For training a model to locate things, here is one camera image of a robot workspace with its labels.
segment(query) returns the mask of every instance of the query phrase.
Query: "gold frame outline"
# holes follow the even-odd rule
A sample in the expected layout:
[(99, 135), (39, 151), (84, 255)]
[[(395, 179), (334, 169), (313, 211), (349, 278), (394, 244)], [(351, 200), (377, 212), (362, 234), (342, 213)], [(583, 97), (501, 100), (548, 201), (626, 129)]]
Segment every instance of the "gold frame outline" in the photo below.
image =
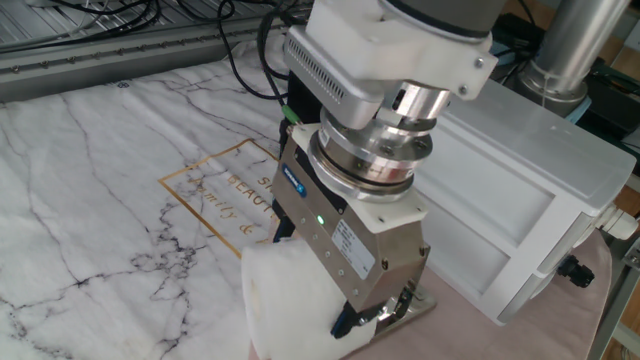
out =
[(269, 152), (267, 149), (263, 148), (262, 146), (258, 145), (253, 139), (246, 139), (242, 142), (240, 142), (238, 145), (235, 145), (233, 147), (228, 148), (227, 150), (214, 154), (214, 155), (209, 155), (206, 158), (204, 158), (203, 160), (198, 161), (197, 163), (188, 166), (184, 169), (180, 169), (176, 172), (174, 172), (173, 174), (167, 175), (165, 177), (163, 177), (162, 179), (159, 179), (158, 182), (160, 183), (160, 185), (162, 185), (165, 189), (167, 189), (167, 191), (169, 191), (169, 193), (171, 195), (173, 195), (176, 199), (178, 199), (178, 201), (180, 201), (180, 203), (182, 203), (182, 205), (184, 205), (185, 208), (187, 208), (187, 210), (189, 210), (191, 212), (191, 214), (193, 214), (193, 216), (195, 216), (198, 220), (200, 220), (200, 222), (202, 224), (204, 224), (204, 226), (207, 227), (207, 229), (209, 229), (209, 231), (211, 231), (225, 246), (227, 246), (229, 248), (229, 250), (233, 251), (233, 253), (238, 257), (238, 259), (242, 258), (242, 253), (236, 249), (235, 246), (231, 245), (231, 243), (229, 241), (227, 241), (227, 239), (224, 238), (224, 236), (222, 236), (213, 226), (211, 226), (211, 224), (209, 224), (200, 214), (198, 214), (198, 212), (191, 207), (191, 205), (189, 205), (189, 203), (187, 203), (180, 195), (178, 195), (175, 191), (173, 191), (173, 189), (171, 187), (169, 187), (169, 185), (167, 185), (165, 183), (165, 181), (167, 181), (168, 179), (171, 179), (172, 177), (178, 176), (184, 172), (187, 172), (195, 167), (198, 167), (204, 163), (206, 163), (207, 161), (209, 161), (212, 158), (216, 158), (216, 157), (220, 157), (226, 153), (229, 153), (233, 150), (239, 149), (240, 147), (242, 147), (244, 144), (246, 143), (253, 143), (253, 145), (257, 146), (258, 149), (264, 151), (267, 155), (271, 156), (271, 158), (273, 158), (273, 160), (278, 161), (278, 158), (276, 158), (275, 156), (273, 156), (273, 154), (271, 152)]

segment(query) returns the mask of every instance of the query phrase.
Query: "white cloth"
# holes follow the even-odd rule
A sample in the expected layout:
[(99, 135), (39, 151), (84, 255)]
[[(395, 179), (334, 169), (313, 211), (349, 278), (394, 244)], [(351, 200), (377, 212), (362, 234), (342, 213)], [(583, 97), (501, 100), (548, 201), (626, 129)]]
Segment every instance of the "white cloth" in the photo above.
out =
[(346, 297), (304, 240), (242, 252), (249, 332), (261, 359), (337, 360), (369, 343), (376, 322), (336, 340), (331, 327)]

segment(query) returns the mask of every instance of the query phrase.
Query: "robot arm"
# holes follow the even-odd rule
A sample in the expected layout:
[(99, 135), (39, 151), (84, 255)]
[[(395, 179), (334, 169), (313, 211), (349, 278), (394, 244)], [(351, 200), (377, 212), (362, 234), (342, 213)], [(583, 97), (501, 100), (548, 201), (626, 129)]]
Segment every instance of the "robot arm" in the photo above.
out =
[(306, 29), (289, 31), (285, 62), (321, 124), (290, 129), (274, 208), (347, 298), (334, 337), (374, 319), (381, 334), (433, 305), (418, 285), (429, 247), (414, 169), (450, 94), (474, 99), (496, 65), (504, 2), (316, 0)]

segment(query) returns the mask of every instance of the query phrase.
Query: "cable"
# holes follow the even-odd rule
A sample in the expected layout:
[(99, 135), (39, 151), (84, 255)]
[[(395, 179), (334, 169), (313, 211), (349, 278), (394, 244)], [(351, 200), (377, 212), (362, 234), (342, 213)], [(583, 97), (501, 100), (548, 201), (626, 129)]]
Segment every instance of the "cable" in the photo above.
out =
[(629, 360), (629, 349), (625, 346), (620, 347), (620, 358), (622, 360)]
[(127, 4), (127, 5), (125, 5), (125, 6), (121, 7), (121, 8), (117, 8), (115, 10), (109, 10), (109, 11), (94, 10), (94, 9), (90, 9), (90, 8), (84, 7), (82, 5), (71, 4), (71, 3), (68, 3), (68, 2), (66, 2), (64, 0), (51, 0), (51, 2), (54, 2), (54, 3), (58, 4), (58, 5), (63, 5), (63, 6), (66, 6), (66, 7), (70, 7), (72, 9), (76, 9), (76, 10), (79, 10), (79, 11), (82, 11), (82, 12), (86, 12), (86, 13), (89, 13), (89, 14), (115, 15), (115, 14), (121, 13), (121, 12), (127, 10), (127, 9), (130, 9), (130, 8), (132, 8), (134, 6), (138, 6), (140, 4), (148, 3), (148, 2), (150, 2), (150, 0), (134, 1), (134, 2), (132, 2), (130, 4)]
[[(176, 0), (178, 2), (178, 5), (180, 5), (180, 7), (192, 18), (198, 20), (198, 21), (202, 21), (202, 22), (206, 22), (206, 23), (217, 23), (223, 20), (227, 20), (229, 18), (231, 18), (233, 16), (233, 14), (236, 12), (236, 6), (233, 4), (233, 1), (227, 1), (227, 2), (221, 2), (220, 6), (218, 6), (218, 17), (217, 18), (208, 18), (208, 17), (203, 17), (200, 16), (196, 13), (194, 13), (193, 11), (191, 11), (191, 9), (189, 9), (189, 7), (187, 7), (187, 4), (185, 4), (183, 2), (183, 0)], [(229, 12), (225, 15), (222, 15), (222, 11), (221, 9), (224, 8), (224, 6), (226, 4), (229, 4)]]
[(269, 64), (267, 63), (265, 48), (267, 44), (267, 35), (269, 34), (269, 30), (271, 29), (271, 25), (273, 24), (273, 18), (276, 15), (280, 14), (280, 7), (282, 7), (285, 1), (286, 0), (280, 0), (278, 4), (276, 4), (276, 6), (273, 8), (273, 10), (267, 13), (267, 15), (265, 15), (262, 18), (262, 21), (260, 22), (260, 26), (258, 27), (258, 39), (257, 39), (258, 40), (257, 41), (258, 57), (260, 58), (260, 64), (262, 65), (262, 69), (267, 78), (267, 81), (269, 82), (269, 86), (271, 86), (271, 90), (276, 95), (277, 100), (280, 103), (280, 106), (285, 106), (284, 98), (280, 95), (280, 91), (278, 91), (278, 87), (276, 86), (276, 83), (273, 80), (273, 73), (276, 73), (276, 74), (278, 73), (275, 70), (271, 69), (271, 67), (269, 67)]
[(529, 6), (527, 5), (527, 3), (525, 3), (524, 0), (518, 0), (518, 2), (520, 3), (520, 5), (522, 5), (524, 12), (527, 13), (527, 16), (529, 17), (529, 21), (531, 22), (531, 25), (536, 26), (536, 21), (533, 19), (533, 14), (531, 14), (531, 9), (529, 9)]
[(507, 73), (507, 75), (505, 75), (505, 76), (503, 76), (502, 78), (500, 78), (500, 79), (502, 79), (502, 81), (500, 82), (500, 85), (504, 85), (504, 84), (506, 84), (506, 83), (507, 83), (507, 81), (509, 81), (509, 79), (511, 78), (511, 76), (513, 76), (514, 72), (516, 72), (516, 69), (517, 69), (517, 68), (519, 68), (519, 67), (520, 67), (523, 63), (525, 63), (525, 62), (526, 62), (526, 61), (521, 61), (521, 62), (517, 63), (516, 65), (514, 65), (514, 67), (513, 67), (511, 70), (509, 70), (509, 72)]
[[(218, 7), (218, 17), (220, 17), (222, 15), (222, 8), (224, 7), (225, 3), (229, 2), (231, 0), (222, 0), (222, 2), (220, 3), (220, 6)], [(220, 37), (222, 38), (222, 42), (224, 43), (224, 47), (225, 50), (227, 51), (227, 54), (229, 56), (229, 63), (231, 64), (231, 70), (233, 71), (233, 75), (236, 77), (236, 79), (238, 80), (238, 82), (240, 83), (240, 85), (242, 85), (242, 87), (245, 88), (245, 90), (247, 90), (247, 92), (249, 92), (251, 95), (256, 96), (260, 99), (265, 99), (265, 100), (278, 100), (278, 99), (282, 99), (285, 96), (287, 96), (287, 94), (282, 94), (282, 95), (264, 95), (261, 94), (259, 92), (257, 92), (256, 90), (252, 89), (251, 86), (249, 86), (240, 76), (240, 74), (238, 73), (238, 69), (236, 68), (236, 63), (233, 60), (233, 54), (231, 53), (231, 46), (229, 45), (229, 41), (227, 40), (227, 36), (224, 33), (224, 30), (222, 28), (222, 21), (218, 22), (218, 31), (220, 32)]]
[(267, 15), (265, 15), (262, 19), (262, 21), (260, 22), (260, 26), (258, 27), (258, 37), (257, 37), (257, 43), (258, 43), (258, 56), (260, 57), (260, 64), (262, 65), (263, 70), (265, 71), (266, 74), (269, 74), (273, 77), (276, 77), (278, 79), (281, 80), (289, 80), (289, 75), (286, 74), (281, 74), (277, 71), (275, 71), (273, 68), (271, 68), (271, 66), (269, 66), (269, 63), (267, 62), (267, 58), (265, 55), (265, 51), (266, 51), (266, 45), (267, 45), (267, 37), (269, 36), (269, 30), (271, 30), (271, 25), (273, 24), (273, 18), (276, 15), (276, 12), (279, 9), (279, 6), (281, 5), (276, 5), (276, 7), (274, 8), (272, 13), (269, 13)]
[(630, 144), (630, 143), (624, 142), (624, 141), (621, 141), (621, 143), (626, 147), (630, 147), (630, 148), (634, 148), (634, 149), (640, 150), (640, 146), (638, 146), (638, 145)]
[[(146, 1), (147, 6), (144, 8), (144, 10), (142, 11), (142, 13), (140, 15), (138, 15), (135, 19), (133, 19), (133, 20), (131, 20), (131, 21), (125, 23), (125, 24), (122, 24), (122, 25), (120, 25), (118, 27), (115, 27), (113, 29), (109, 29), (109, 30), (100, 32), (98, 34), (89, 35), (89, 36), (83, 37), (81, 39), (67, 40), (67, 41), (56, 42), (56, 43), (52, 43), (52, 44), (44, 44), (44, 45), (40, 45), (40, 46), (35, 47), (35, 48), (40, 49), (40, 48), (46, 48), (46, 47), (52, 47), (52, 46), (82, 44), (82, 43), (90, 42), (90, 41), (115, 38), (115, 37), (119, 37), (119, 36), (123, 36), (123, 35), (129, 34), (131, 32), (135, 32), (135, 31), (139, 31), (141, 29), (144, 29), (145, 27), (147, 27), (147, 26), (155, 23), (156, 21), (158, 21), (158, 19), (160, 18), (161, 14), (162, 14), (162, 9), (160, 7), (160, 1), (159, 0), (145, 0), (145, 1)], [(156, 12), (153, 15), (153, 17), (151, 19), (144, 20), (144, 22), (142, 22), (142, 24), (140, 24), (140, 25), (133, 26), (133, 25), (136, 25), (136, 24), (140, 23), (141, 21), (143, 21), (144, 18), (147, 17), (149, 12), (151, 11), (152, 4), (155, 4), (155, 6), (156, 6)]]
[[(106, 9), (108, 5), (109, 5), (109, 1), (107, 0), (104, 3), (103, 10)], [(16, 50), (20, 50), (21, 48), (24, 48), (24, 47), (27, 47), (27, 46), (30, 46), (30, 45), (43, 44), (43, 43), (47, 43), (47, 42), (50, 42), (50, 41), (58, 40), (60, 38), (70, 37), (72, 35), (75, 35), (75, 34), (79, 33), (80, 31), (82, 31), (84, 29), (92, 27), (95, 23), (98, 22), (98, 20), (102, 16), (102, 15), (98, 15), (93, 20), (89, 21), (86, 25), (83, 25), (84, 20), (86, 19), (85, 18), (86, 15), (87, 15), (87, 13), (84, 13), (84, 15), (82, 17), (82, 21), (80, 21), (80, 25), (78, 25), (78, 27), (76, 27), (75, 29), (67, 31), (66, 33), (56, 34), (56, 35), (49, 35), (49, 36), (42, 36), (42, 37), (39, 37), (39, 38), (24, 40), (24, 41), (20, 41), (20, 42), (0, 44), (0, 53), (16, 51)]]

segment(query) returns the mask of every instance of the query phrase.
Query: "blue logo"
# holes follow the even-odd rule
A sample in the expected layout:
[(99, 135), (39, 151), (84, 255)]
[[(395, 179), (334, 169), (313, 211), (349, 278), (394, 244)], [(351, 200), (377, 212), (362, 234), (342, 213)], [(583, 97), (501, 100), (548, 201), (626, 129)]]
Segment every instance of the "blue logo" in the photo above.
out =
[(302, 197), (307, 197), (307, 189), (305, 189), (304, 185), (302, 185), (300, 180), (298, 180), (298, 178), (295, 175), (293, 175), (293, 171), (289, 169), (287, 164), (282, 164), (282, 172), (284, 173), (284, 176), (286, 176), (287, 179), (289, 179), (289, 182), (291, 183), (291, 185), (293, 185), (293, 187), (296, 189), (298, 194), (300, 194), (300, 196)]

